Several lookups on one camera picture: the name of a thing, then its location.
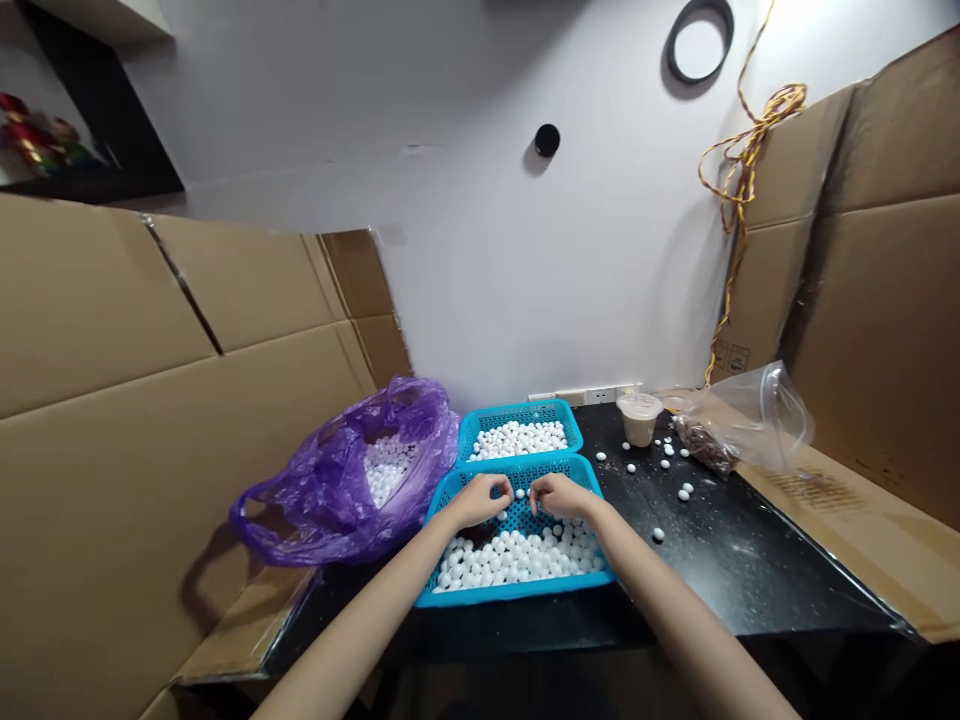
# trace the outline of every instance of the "hand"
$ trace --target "hand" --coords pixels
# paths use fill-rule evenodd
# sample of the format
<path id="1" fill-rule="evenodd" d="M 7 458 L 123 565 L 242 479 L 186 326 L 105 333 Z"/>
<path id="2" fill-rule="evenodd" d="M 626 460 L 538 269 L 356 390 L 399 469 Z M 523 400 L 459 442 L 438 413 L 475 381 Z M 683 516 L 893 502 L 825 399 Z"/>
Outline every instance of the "hand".
<path id="1" fill-rule="evenodd" d="M 500 496 L 492 497 L 493 488 Z M 513 488 L 506 475 L 476 475 L 450 504 L 443 509 L 457 526 L 457 532 L 486 522 L 501 510 L 506 510 L 513 501 Z"/>
<path id="2" fill-rule="evenodd" d="M 537 516 L 538 500 L 545 512 L 559 518 L 585 518 L 590 508 L 602 501 L 598 495 L 560 473 L 550 473 L 534 480 L 529 497 L 534 517 Z"/>

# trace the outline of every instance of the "coiled rope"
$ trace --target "coiled rope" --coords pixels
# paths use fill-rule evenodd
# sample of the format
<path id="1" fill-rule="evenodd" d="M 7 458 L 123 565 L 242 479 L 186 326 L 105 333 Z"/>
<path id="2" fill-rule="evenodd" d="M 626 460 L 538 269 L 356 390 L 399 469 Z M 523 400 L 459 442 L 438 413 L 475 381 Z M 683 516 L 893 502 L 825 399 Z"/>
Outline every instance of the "coiled rope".
<path id="1" fill-rule="evenodd" d="M 723 315 L 717 324 L 716 332 L 713 334 L 713 341 L 710 343 L 710 365 L 707 366 L 707 371 L 704 374 L 704 380 L 707 386 L 710 385 L 710 376 L 713 374 L 713 368 L 717 364 L 717 341 L 720 338 L 720 331 L 730 319 L 730 300 L 733 296 L 733 287 L 736 284 L 737 274 L 740 272 L 740 264 L 743 262 L 743 256 L 749 245 L 747 226 L 744 221 L 744 209 L 747 203 L 753 202 L 755 197 L 753 183 L 756 177 L 756 168 L 754 166 L 757 161 L 757 155 L 759 155 L 760 149 L 763 147 L 763 142 L 766 140 L 767 133 L 770 132 L 771 128 L 793 115 L 798 115 L 803 112 L 806 107 L 807 86 L 803 83 L 790 83 L 777 90 L 777 92 L 767 100 L 767 104 L 763 108 L 763 113 L 760 117 L 753 114 L 750 106 L 747 105 L 747 99 L 743 96 L 743 77 L 746 75 L 750 60 L 753 59 L 753 53 L 757 49 L 760 38 L 763 36 L 763 31 L 767 29 L 767 23 L 770 22 L 770 17 L 773 15 L 773 9 L 776 4 L 776 0 L 771 0 L 770 9 L 767 10 L 767 17 L 757 32 L 757 37 L 750 47 L 750 52 L 747 53 L 747 58 L 743 63 L 743 69 L 740 71 L 740 77 L 737 80 L 737 95 L 740 97 L 740 105 L 743 107 L 744 112 L 747 113 L 747 116 L 753 121 L 753 127 L 749 130 L 744 130 L 738 135 L 728 137 L 726 140 L 721 140 L 707 148 L 703 155 L 700 156 L 700 165 L 697 168 L 697 173 L 700 176 L 700 182 L 703 183 L 703 186 L 714 195 L 720 197 L 720 218 L 723 221 L 723 231 L 730 235 L 739 226 L 741 232 L 741 239 L 737 244 L 733 263 L 730 266 L 730 273 L 727 276 L 724 290 Z M 734 154 L 733 151 L 744 140 L 746 140 L 746 142 L 743 145 L 743 149 L 739 153 Z M 703 162 L 710 153 L 720 148 L 723 148 L 723 157 L 730 161 L 732 166 L 723 184 L 718 187 L 710 184 L 703 176 Z M 736 184 L 735 191 L 732 191 L 731 186 L 734 185 L 734 182 Z"/>

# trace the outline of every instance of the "purple plastic bag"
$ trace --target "purple plastic bag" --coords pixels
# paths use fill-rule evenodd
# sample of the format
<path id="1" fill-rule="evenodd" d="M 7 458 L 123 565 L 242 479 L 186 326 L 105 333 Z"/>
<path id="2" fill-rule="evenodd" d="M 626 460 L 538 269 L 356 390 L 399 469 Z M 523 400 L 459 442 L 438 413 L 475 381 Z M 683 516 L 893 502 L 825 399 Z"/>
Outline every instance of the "purple plastic bag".
<path id="1" fill-rule="evenodd" d="M 423 525 L 437 483 L 456 461 L 459 432 L 460 417 L 440 383 L 395 377 L 304 440 L 283 472 L 237 498 L 230 524 L 269 565 L 375 560 Z M 368 442 L 394 433 L 404 443 L 419 442 L 419 452 L 378 510 L 363 458 Z M 281 507 L 294 532 L 284 538 L 248 518 L 251 499 Z"/>

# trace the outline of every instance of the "plastic cup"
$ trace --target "plastic cup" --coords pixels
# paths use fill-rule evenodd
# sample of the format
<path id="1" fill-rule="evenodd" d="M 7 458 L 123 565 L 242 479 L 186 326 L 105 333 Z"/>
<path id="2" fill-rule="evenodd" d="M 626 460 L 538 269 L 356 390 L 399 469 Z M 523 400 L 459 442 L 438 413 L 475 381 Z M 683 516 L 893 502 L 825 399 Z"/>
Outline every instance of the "plastic cup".
<path id="1" fill-rule="evenodd" d="M 646 393 L 628 393 L 617 398 L 623 414 L 623 434 L 634 447 L 647 447 L 653 442 L 657 417 L 663 412 L 660 398 Z"/>

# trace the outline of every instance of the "clear plastic bag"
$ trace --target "clear plastic bag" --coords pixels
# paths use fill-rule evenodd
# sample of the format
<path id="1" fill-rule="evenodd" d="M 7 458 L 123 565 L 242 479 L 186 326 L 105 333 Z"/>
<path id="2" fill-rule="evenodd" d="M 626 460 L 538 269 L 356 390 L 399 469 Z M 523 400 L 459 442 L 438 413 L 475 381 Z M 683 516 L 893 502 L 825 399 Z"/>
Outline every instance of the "clear plastic bag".
<path id="1" fill-rule="evenodd" d="M 690 453 L 726 478 L 738 462 L 793 474 L 797 451 L 813 440 L 813 416 L 781 361 L 690 394 L 664 394 Z"/>

